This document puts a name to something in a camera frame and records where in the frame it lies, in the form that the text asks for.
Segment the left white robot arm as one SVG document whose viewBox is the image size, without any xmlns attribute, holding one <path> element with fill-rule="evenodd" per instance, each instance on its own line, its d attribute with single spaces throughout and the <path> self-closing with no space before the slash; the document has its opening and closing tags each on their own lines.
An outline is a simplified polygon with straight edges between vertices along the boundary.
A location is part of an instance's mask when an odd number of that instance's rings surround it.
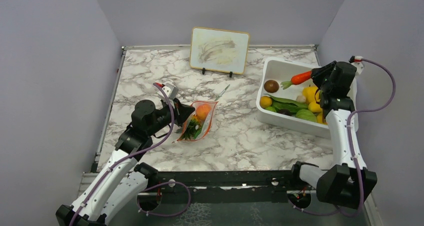
<svg viewBox="0 0 424 226">
<path fill-rule="evenodd" d="M 195 108 L 178 99 L 162 99 L 157 109 L 151 100 L 141 100 L 131 122 L 118 138 L 115 150 L 91 185 L 71 204 L 55 213 L 61 226 L 106 226 L 141 191 L 157 186 L 157 170 L 140 159 L 153 145 L 152 137 L 168 126 L 181 126 Z"/>
</svg>

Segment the green chili pepper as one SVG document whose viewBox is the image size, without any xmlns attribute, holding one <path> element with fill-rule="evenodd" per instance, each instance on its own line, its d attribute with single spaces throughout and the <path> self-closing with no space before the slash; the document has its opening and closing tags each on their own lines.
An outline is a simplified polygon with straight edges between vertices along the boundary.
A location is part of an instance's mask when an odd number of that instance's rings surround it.
<svg viewBox="0 0 424 226">
<path fill-rule="evenodd" d="M 196 139 L 197 139 L 197 137 L 201 134 L 202 130 L 203 130 L 203 126 L 199 126 L 199 127 L 196 129 L 196 132 L 195 132 L 195 134 L 194 134 L 194 136 L 193 136 L 193 139 L 194 139 L 194 140 L 196 140 Z"/>
</svg>

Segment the peach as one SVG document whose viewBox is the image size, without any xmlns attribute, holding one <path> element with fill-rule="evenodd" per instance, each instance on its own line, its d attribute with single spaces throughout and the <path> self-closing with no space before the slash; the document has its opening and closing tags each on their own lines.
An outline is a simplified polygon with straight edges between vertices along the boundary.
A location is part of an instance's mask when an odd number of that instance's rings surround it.
<svg viewBox="0 0 424 226">
<path fill-rule="evenodd" d="M 195 115 L 200 121 L 205 121 L 211 109 L 212 108 L 208 103 L 203 103 L 196 108 Z"/>
</svg>

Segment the yellow mango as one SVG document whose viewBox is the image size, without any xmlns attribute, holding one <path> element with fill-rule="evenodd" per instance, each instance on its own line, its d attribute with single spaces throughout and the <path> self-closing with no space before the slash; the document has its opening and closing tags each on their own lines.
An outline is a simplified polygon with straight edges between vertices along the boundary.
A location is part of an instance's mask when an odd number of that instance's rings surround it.
<svg viewBox="0 0 424 226">
<path fill-rule="evenodd" d="M 312 101 L 308 104 L 308 110 L 311 111 L 314 114 L 316 114 L 316 113 L 319 114 L 323 111 L 320 104 L 317 103 L 316 101 Z"/>
</svg>

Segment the toy pineapple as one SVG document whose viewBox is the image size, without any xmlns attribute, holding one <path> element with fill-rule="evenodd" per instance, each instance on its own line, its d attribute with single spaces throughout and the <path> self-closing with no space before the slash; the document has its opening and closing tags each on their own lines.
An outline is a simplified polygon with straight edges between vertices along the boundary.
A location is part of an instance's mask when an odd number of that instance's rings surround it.
<svg viewBox="0 0 424 226">
<path fill-rule="evenodd" d="M 203 121 L 200 121 L 196 115 L 192 116 L 187 127 L 182 133 L 180 140 L 183 141 L 193 141 L 194 134 L 199 126 L 203 126 Z"/>
</svg>

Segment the red carrot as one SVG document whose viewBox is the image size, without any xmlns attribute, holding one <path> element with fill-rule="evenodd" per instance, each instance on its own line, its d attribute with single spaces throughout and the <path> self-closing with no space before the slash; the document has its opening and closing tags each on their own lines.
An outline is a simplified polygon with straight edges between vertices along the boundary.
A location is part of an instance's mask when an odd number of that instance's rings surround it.
<svg viewBox="0 0 424 226">
<path fill-rule="evenodd" d="M 311 79 L 311 74 L 312 71 L 307 71 L 307 72 L 303 72 L 297 75 L 294 75 L 290 80 L 288 81 L 283 81 L 280 86 L 282 87 L 283 90 L 289 88 L 290 86 L 293 85 L 300 85 L 306 81 L 308 81 L 309 79 Z"/>
</svg>

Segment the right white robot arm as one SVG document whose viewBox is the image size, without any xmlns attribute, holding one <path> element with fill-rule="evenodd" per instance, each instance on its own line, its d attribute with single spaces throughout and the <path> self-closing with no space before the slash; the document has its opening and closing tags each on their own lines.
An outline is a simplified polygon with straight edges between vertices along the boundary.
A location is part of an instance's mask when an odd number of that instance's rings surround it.
<svg viewBox="0 0 424 226">
<path fill-rule="evenodd" d="M 356 76 L 364 66 L 333 61 L 311 70 L 312 82 L 320 93 L 320 107 L 329 127 L 334 165 L 328 170 L 306 162 L 296 162 L 288 176 L 289 185 L 300 190 L 307 184 L 315 188 L 322 203 L 358 210 L 377 184 L 377 174 L 367 169 L 356 136 L 355 105 L 348 96 Z"/>
</svg>

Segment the clear zip bag orange zipper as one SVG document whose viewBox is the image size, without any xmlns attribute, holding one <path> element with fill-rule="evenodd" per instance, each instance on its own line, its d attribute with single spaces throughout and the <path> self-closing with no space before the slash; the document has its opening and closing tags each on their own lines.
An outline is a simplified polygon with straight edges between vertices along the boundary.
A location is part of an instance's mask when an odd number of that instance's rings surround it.
<svg viewBox="0 0 424 226">
<path fill-rule="evenodd" d="M 195 142 L 203 139 L 212 127 L 212 119 L 215 114 L 218 101 L 194 101 L 191 106 L 194 112 L 182 126 L 180 137 L 176 142 Z"/>
</svg>

